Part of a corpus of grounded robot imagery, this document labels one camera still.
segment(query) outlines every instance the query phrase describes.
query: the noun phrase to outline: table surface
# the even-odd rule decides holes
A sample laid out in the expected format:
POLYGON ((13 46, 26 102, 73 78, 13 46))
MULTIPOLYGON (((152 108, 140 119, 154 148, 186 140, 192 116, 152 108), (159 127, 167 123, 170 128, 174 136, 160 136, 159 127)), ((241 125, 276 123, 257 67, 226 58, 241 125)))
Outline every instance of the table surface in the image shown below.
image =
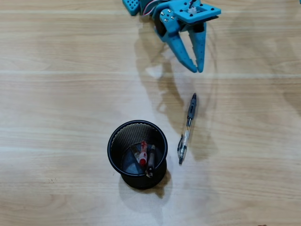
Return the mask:
POLYGON ((1 0, 1 226, 301 225, 301 5, 207 3, 223 13, 191 73, 121 0, 1 0), (169 147, 146 191, 107 157, 112 132, 137 119, 169 147))

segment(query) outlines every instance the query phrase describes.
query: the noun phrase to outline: pen holder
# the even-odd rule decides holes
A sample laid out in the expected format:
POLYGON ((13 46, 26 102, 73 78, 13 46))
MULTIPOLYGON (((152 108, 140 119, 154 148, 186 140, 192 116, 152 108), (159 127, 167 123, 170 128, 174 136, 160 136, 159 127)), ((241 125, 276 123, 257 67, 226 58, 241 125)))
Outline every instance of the pen holder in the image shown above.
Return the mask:
POLYGON ((108 157, 112 167, 131 187, 148 189, 158 184, 166 173, 167 140, 164 133, 151 122, 135 120, 119 126, 108 143, 108 157), (145 175, 130 147, 139 149, 141 141, 156 146, 155 169, 152 178, 145 175))

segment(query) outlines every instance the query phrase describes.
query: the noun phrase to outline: marker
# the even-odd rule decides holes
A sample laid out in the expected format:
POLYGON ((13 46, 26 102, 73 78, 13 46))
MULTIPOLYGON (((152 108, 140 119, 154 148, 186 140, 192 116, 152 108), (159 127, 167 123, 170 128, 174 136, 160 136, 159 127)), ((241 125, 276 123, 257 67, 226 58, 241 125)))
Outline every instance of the marker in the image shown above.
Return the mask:
POLYGON ((141 153, 139 155, 139 164, 141 166, 145 166, 146 165, 146 161, 147 161, 147 143, 145 141, 141 142, 141 153))

